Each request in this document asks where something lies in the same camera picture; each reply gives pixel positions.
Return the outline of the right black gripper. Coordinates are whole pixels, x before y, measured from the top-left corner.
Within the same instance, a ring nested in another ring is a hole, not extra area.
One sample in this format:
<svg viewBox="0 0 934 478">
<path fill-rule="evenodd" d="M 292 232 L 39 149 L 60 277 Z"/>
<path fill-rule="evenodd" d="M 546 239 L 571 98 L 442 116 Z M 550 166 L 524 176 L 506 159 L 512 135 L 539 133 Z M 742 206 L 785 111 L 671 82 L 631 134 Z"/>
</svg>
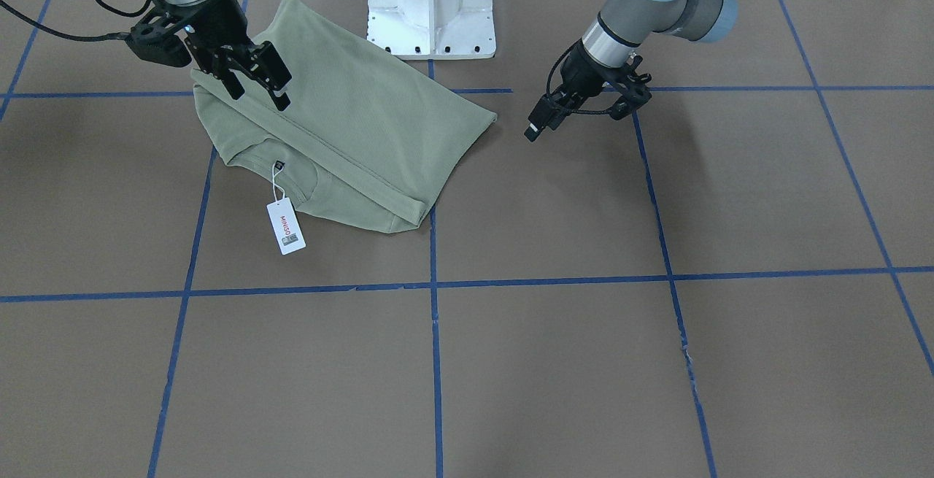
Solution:
<svg viewBox="0 0 934 478">
<path fill-rule="evenodd" d="M 204 0 L 190 6 L 151 1 L 153 9 L 124 38 L 134 55 L 172 68 L 184 68 L 195 61 L 200 69 L 211 73 L 214 53 L 224 47 L 248 46 L 248 77 L 266 89 L 277 111 L 290 106 L 285 89 L 293 75 L 273 43 L 252 45 L 238 0 Z M 219 80 L 231 99 L 244 95 L 244 87 L 233 70 L 221 69 Z"/>
</svg>

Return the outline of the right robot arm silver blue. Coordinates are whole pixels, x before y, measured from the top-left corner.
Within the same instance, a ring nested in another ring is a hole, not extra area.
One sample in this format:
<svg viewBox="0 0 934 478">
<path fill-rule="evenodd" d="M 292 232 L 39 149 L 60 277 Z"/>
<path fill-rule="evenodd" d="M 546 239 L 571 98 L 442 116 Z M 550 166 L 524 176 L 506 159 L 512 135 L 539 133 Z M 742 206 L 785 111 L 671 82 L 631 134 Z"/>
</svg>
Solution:
<svg viewBox="0 0 934 478">
<path fill-rule="evenodd" d="M 153 8 L 132 26 L 124 42 L 138 58 L 172 68 L 196 63 L 223 84 L 231 98 L 244 95 L 236 73 L 266 89 L 278 111 L 290 105 L 291 74 L 273 43 L 247 35 L 238 0 L 150 0 Z"/>
</svg>

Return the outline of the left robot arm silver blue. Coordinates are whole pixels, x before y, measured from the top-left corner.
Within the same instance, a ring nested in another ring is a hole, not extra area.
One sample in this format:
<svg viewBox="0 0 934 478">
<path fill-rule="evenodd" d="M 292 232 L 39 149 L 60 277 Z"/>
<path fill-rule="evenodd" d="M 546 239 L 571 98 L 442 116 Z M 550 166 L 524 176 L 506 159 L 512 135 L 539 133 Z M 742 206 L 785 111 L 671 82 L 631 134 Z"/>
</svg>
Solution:
<svg viewBox="0 0 934 478">
<path fill-rule="evenodd" d="M 607 86 L 618 97 L 601 115 L 615 120 L 631 115 L 651 99 L 651 77 L 637 72 L 643 60 L 637 51 L 648 36 L 717 42 L 737 17 L 736 0 L 606 0 L 586 32 L 552 66 L 552 72 L 560 72 L 560 85 L 547 83 L 528 116 L 526 138 L 535 141 L 568 116 L 584 115 L 584 103 Z"/>
</svg>

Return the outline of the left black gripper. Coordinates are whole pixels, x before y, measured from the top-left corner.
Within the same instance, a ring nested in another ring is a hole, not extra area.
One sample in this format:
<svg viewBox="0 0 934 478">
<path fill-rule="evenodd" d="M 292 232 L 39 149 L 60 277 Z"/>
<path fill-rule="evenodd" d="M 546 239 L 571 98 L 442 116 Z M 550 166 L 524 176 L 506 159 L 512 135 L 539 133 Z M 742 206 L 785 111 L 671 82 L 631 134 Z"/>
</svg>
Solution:
<svg viewBox="0 0 934 478">
<path fill-rule="evenodd" d="M 631 53 L 624 56 L 619 68 L 605 68 L 577 40 L 549 70 L 546 98 L 539 99 L 528 115 L 525 138 L 536 141 L 547 128 L 557 130 L 569 115 L 608 115 L 617 121 L 631 115 L 652 98 L 648 88 L 652 76 L 637 72 L 641 62 L 643 56 Z M 605 87 L 618 93 L 616 101 L 600 111 L 584 109 L 584 103 L 600 95 Z"/>
</svg>

